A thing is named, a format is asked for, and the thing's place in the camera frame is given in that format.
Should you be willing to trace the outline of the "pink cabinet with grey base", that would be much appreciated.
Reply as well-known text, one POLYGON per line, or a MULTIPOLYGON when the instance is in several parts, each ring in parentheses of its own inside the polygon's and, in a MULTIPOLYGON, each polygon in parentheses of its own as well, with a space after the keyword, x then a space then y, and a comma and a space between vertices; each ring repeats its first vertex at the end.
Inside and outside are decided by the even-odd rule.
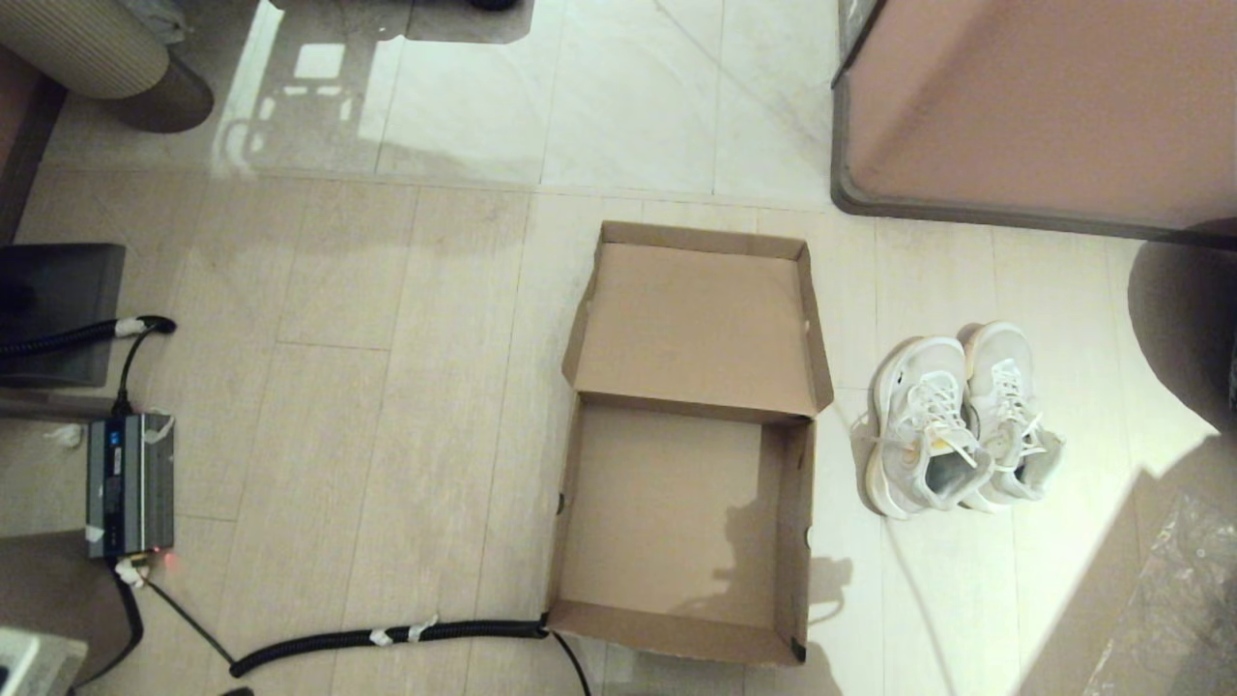
POLYGON ((1237 248, 1237 0, 842 0, 850 215, 1237 248))

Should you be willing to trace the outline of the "crumpled clear plastic sheet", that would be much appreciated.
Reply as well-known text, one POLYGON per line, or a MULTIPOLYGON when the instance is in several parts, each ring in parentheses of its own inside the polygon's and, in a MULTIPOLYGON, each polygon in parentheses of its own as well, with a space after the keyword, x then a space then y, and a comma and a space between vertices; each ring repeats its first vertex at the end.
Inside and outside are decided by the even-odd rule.
POLYGON ((1179 494, 1084 696, 1237 696, 1237 520, 1179 494))

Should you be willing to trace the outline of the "grey power supply box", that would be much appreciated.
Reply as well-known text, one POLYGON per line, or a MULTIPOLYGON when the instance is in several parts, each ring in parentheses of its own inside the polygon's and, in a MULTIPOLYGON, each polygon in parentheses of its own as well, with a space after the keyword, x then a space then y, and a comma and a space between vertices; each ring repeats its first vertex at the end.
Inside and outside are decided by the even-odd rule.
POLYGON ((174 545, 174 424, 165 413, 87 427, 87 556, 127 558, 174 545))

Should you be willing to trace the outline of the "brown cardboard shoe box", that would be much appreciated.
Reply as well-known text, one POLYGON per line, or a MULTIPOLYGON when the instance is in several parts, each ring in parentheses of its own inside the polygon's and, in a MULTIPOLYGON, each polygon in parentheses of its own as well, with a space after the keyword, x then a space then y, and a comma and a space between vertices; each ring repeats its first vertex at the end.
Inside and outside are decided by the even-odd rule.
POLYGON ((834 397, 808 244, 606 220, 562 375, 575 401, 548 628, 804 664, 834 397))

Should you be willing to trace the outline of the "white mesh sneaker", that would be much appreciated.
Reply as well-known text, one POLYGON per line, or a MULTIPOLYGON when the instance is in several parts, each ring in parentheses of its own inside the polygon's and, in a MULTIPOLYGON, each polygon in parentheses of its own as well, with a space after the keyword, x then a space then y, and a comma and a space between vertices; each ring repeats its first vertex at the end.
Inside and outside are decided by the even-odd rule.
POLYGON ((1043 501, 1063 464, 1064 441, 1044 427, 1024 331, 1011 321, 986 323, 964 342, 964 413, 992 457, 992 473, 962 504, 996 512, 1043 501))
POLYGON ((872 380, 875 445, 865 470, 870 502, 894 520, 952 511, 995 473, 995 457, 964 418, 964 347, 917 336, 872 380))

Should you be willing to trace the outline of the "dark grey square platform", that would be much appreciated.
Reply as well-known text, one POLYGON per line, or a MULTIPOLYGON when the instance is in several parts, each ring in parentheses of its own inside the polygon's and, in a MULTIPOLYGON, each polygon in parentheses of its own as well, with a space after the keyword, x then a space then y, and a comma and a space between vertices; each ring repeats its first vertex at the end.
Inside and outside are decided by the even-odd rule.
MULTIPOLYGON (((115 320, 127 251, 119 244, 12 244, 0 247, 0 344, 115 320)), ((0 387, 96 388, 110 342, 53 354, 0 357, 0 387)))

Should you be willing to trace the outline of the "beige ribbed round pouf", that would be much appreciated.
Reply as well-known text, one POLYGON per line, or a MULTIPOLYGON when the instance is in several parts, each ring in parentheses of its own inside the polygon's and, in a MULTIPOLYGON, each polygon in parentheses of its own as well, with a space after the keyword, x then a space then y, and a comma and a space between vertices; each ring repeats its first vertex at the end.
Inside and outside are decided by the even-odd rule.
POLYGON ((134 131, 207 122, 212 87, 120 0, 0 0, 0 45, 134 131))

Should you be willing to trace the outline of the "grey crumpled cloth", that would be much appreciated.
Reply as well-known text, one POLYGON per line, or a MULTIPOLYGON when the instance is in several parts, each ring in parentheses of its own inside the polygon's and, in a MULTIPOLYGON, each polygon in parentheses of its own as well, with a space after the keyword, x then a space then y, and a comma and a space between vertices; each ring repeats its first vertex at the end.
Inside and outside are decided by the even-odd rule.
POLYGON ((160 45, 184 43, 188 16, 181 0, 118 0, 129 14, 158 40, 160 45))

